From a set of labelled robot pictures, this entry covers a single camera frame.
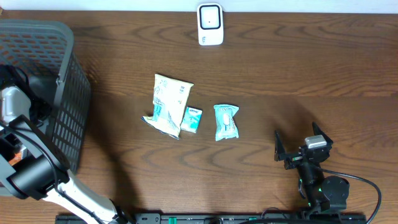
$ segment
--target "plastic crate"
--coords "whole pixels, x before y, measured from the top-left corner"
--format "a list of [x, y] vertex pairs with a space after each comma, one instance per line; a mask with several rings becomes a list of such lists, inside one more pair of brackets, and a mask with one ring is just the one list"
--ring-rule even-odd
[[0, 20], [0, 64], [25, 71], [32, 90], [53, 106], [42, 131], [76, 173], [91, 88], [73, 54], [73, 41], [73, 32], [61, 22]]

